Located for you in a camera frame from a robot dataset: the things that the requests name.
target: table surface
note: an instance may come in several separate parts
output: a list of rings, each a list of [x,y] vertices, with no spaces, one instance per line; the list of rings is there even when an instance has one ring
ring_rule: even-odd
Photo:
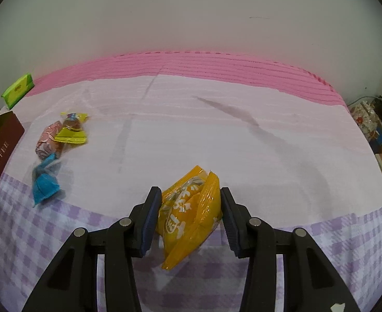
[[[59,195],[32,207],[35,143],[62,111],[90,115],[89,141],[63,153]],[[247,56],[132,54],[45,76],[14,112],[25,135],[0,180],[0,299],[10,312],[71,231],[108,227],[196,164],[253,216],[307,229],[362,311],[382,294],[382,175],[341,97],[314,74]],[[247,261],[234,257],[222,224],[171,272],[162,261],[157,238],[134,261],[144,311],[240,306]],[[282,299],[279,259],[277,310]]]

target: candy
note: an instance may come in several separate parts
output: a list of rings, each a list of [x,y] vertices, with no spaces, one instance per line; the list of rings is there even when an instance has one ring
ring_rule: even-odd
[[[54,153],[49,155],[40,165],[35,167],[32,172],[34,180],[32,185],[34,206],[55,195],[60,190],[57,178],[49,171],[49,167],[53,164],[55,158]]]
[[[60,157],[63,151],[63,144],[54,141],[54,138],[62,128],[61,122],[56,121],[44,129],[35,147],[35,152],[40,159],[45,159],[52,153],[55,153],[57,158]]]
[[[185,202],[184,205],[178,203],[181,209],[175,216],[173,211],[177,206],[176,202],[168,217],[169,221],[166,224],[164,233],[169,233],[169,229],[172,230],[173,226],[175,228],[181,227],[177,234],[181,233],[181,236],[174,245],[170,245],[170,252],[162,264],[163,269],[170,270],[176,266],[182,259],[204,243],[219,224],[222,213],[220,181],[217,175],[210,172],[202,190],[190,198],[188,202]]]
[[[63,129],[55,136],[56,142],[83,144],[87,142],[87,134],[82,129],[86,121],[86,113],[61,113],[64,116]]]
[[[163,227],[168,218],[169,211],[176,199],[181,195],[182,188],[192,184],[201,185],[207,179],[207,173],[198,165],[192,168],[184,177],[176,181],[170,188],[162,193],[162,205],[159,209],[157,232],[163,236]]]

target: yellow candy wrapper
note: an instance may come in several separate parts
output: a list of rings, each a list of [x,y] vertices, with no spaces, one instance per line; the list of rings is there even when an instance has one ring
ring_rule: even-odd
[[[165,226],[165,222],[167,221],[169,211],[171,210],[171,207],[174,205],[177,198],[182,194],[184,190],[186,190],[188,186],[197,185],[198,189],[200,190],[199,186],[204,184],[206,179],[207,179],[207,173],[204,171],[202,167],[196,165],[184,177],[182,177],[180,180],[175,182],[174,185],[172,185],[170,188],[166,189],[162,193],[162,205],[161,205],[161,208],[159,209],[158,226],[157,226],[157,232],[161,236],[163,236],[163,229]],[[192,197],[194,194],[198,192],[197,189],[194,189],[194,188],[192,190],[189,189],[189,191],[190,191],[190,194],[189,196],[187,196],[186,200],[188,200],[190,197]]]
[[[56,142],[83,144],[87,142],[87,134],[82,128],[86,121],[86,113],[61,113],[64,117],[63,128],[55,136]]]
[[[208,175],[201,191],[187,201],[183,199],[183,196],[178,197],[170,209],[163,232],[166,258],[162,268],[166,270],[174,268],[198,248],[222,217],[220,181],[213,172]],[[172,230],[176,231],[176,241],[170,237]]]

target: blue candy wrapper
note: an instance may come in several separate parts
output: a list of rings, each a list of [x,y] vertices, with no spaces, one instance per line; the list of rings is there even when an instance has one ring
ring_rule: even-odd
[[[32,172],[34,185],[32,186],[32,193],[34,195],[34,206],[43,200],[51,197],[60,189],[57,183],[57,178],[51,175],[48,166],[55,160],[55,153],[49,155],[40,165],[38,165]]]

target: purple checkered tablecloth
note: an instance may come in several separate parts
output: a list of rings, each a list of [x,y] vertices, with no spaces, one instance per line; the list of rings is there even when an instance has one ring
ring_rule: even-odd
[[[31,188],[3,174],[0,179],[0,300],[20,312],[39,277],[70,233],[110,226],[117,218],[89,212],[55,198],[33,206]],[[382,294],[382,207],[306,225],[346,282],[363,312]],[[237,311],[246,259],[230,251],[222,224],[197,251],[170,272],[160,268],[158,238],[143,259],[134,260],[143,311]],[[99,310],[105,311],[103,258],[98,264]],[[283,307],[282,259],[278,258],[277,311]]]

